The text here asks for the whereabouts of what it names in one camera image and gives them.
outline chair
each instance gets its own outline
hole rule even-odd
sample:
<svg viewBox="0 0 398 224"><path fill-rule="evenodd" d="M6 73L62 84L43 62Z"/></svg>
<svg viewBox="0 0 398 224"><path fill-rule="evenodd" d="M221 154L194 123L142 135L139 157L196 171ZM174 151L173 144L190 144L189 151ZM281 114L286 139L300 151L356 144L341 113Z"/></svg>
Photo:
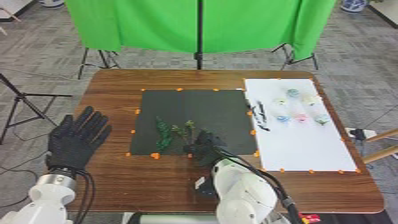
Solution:
<svg viewBox="0 0 398 224"><path fill-rule="evenodd" d="M2 5L0 5L0 10L4 10L4 12L9 14L11 18L13 18L18 22L22 22L22 20L20 20L18 17L16 17L16 15L11 13L11 11L4 8ZM4 29L2 26L0 26L0 32L4 33L6 36L9 35L9 34L7 34L7 31L6 31L6 29Z"/></svg>
<svg viewBox="0 0 398 224"><path fill-rule="evenodd" d="M393 135L398 135L398 129L384 132L382 134L379 134L375 137L366 139L366 142L375 142L377 140L391 137ZM391 156L395 153L398 153L398 145L391 146L389 148L386 148L382 151L379 151L377 153L373 153L372 155L368 155L363 160L364 160L364 164L372 163L373 161L377 161L379 159L382 159L384 157Z"/></svg>

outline green screen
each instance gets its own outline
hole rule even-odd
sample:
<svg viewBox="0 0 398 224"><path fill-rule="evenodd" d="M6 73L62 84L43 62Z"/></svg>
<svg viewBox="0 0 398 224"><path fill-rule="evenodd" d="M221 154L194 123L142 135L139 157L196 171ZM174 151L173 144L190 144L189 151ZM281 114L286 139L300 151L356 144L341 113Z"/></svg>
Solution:
<svg viewBox="0 0 398 224"><path fill-rule="evenodd" d="M205 0L205 53L288 43L311 56L336 0ZM196 52L197 0L66 0L85 47Z"/></svg>

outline black mat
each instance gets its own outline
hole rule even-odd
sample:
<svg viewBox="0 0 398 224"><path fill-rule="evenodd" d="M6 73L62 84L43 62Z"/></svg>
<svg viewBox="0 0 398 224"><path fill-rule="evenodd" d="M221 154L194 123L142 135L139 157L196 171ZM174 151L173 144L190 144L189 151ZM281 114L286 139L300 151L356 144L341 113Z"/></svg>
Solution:
<svg viewBox="0 0 398 224"><path fill-rule="evenodd" d="M183 127L196 122L196 135L206 129L221 137L229 151L249 155L256 151L256 140L251 135L252 124L247 116L244 92L238 90L212 91L146 91L142 95L141 115L135 122L132 154L149 155L157 152L157 116L169 125ZM174 137L173 144L162 154L183 154L185 142Z"/></svg>

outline gray carpet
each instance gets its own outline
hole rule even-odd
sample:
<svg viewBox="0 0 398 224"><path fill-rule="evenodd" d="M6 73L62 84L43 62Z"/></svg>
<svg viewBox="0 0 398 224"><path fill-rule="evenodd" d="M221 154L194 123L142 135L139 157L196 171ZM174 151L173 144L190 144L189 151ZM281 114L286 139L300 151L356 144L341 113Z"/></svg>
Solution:
<svg viewBox="0 0 398 224"><path fill-rule="evenodd" d="M96 68L87 68L84 79L77 80L77 70L84 48L66 9L50 10L36 5L22 15L22 23L2 23L9 36L0 35L0 72L25 92L73 94L73 99L59 99L50 117L61 121L64 114L73 112L87 88ZM96 52L89 61L100 63ZM370 121L398 104L398 30L380 20L370 10L350 15L336 8L322 35L316 49L320 70L313 70L311 61L288 66L286 70L311 71L325 88L332 105L347 127L364 127ZM123 68L194 69L190 54L169 53L142 49L125 49L116 57ZM206 69L261 69L279 70L283 52L270 49L235 54L205 56ZM11 110L13 93L0 85L0 127ZM43 98L32 98L45 106ZM32 115L27 108L18 108L22 120ZM398 126L398 110L395 110L370 129L386 131ZM36 121L14 130L23 138L34 138L48 133L52 125ZM22 141L9 132L6 144L0 146L0 165L13 167L34 158L46 150L46 137ZM380 141L359 145L366 155L386 146L396 144ZM43 172L43 158L29 162L22 168ZM386 198L386 210L393 220L398 220L398 161L393 157L379 160L370 171ZM0 176L0 204L14 202L32 186L32 177L23 173ZM23 204L0 209L0 217ZM121 215L101 214L96 223L119 223Z"/></svg>

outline light stand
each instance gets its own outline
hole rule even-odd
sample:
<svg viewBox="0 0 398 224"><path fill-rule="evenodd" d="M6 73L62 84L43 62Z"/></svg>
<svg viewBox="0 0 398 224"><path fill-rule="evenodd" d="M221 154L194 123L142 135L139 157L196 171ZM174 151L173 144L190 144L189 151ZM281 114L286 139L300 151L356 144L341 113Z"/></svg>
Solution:
<svg viewBox="0 0 398 224"><path fill-rule="evenodd" d="M50 117L46 116L46 112L50 109L50 106L53 104L53 100L57 97L71 97L71 95L55 95L55 94L34 94L34 93L22 93L20 90L16 89L16 86L13 85L13 83L9 82L9 79L6 78L4 74L0 73L0 81L6 84L7 88L11 89L11 91L16 94L14 97L14 104L13 104L13 108L11 108L11 112L9 112L9 118L7 118L7 122L6 122L6 126L4 126L4 133L2 133L2 137L0 137L0 145L4 144L4 137L7 134L7 130L11 127L18 126L20 124L25 124L27 122L38 120L38 119L45 119L50 121L50 123L53 124L53 126L57 126L53 120L50 119ZM52 97L52 100L48 102L46 108L41 111L39 108L36 107L34 103L29 101L27 96L45 96L45 97ZM18 103L23 102L25 105L29 106L29 108L32 109L34 113L36 113L36 117L29 118L23 121L18 121L16 123L11 124L13 121L13 117L14 117L14 113L16 113L16 106Z"/></svg>
<svg viewBox="0 0 398 224"><path fill-rule="evenodd" d="M295 59L293 59L293 50L292 50L292 52L288 54L286 43L283 45L279 45L279 47L272 50L272 53L276 53L276 51L279 49L283 49L284 57L286 57L286 61L284 61L281 70L284 70L286 65L293 65L299 62L306 61L308 59L313 59L315 69L316 70L320 69L320 67L318 67L318 61L316 61L316 57L315 57L315 53L311 54L311 56L308 58L304 58L302 60L295 61Z"/></svg>
<svg viewBox="0 0 398 224"><path fill-rule="evenodd" d="M100 65L94 65L91 63L87 63L87 54L89 54L89 48L85 48L84 50L84 58L82 58L82 64L80 64L80 68L78 68L78 79L82 79L82 74L84 74L84 67L85 66L96 66L98 68L101 69L110 69L114 67L121 68L117 62L116 62L116 59L114 57L110 56L110 52L109 51L101 51L98 50L98 54L100 54L100 57L101 57L101 61L103 61L103 66Z"/></svg>
<svg viewBox="0 0 398 224"><path fill-rule="evenodd" d="M205 0L197 0L197 51L194 54L197 70L203 70L203 12L205 12Z"/></svg>

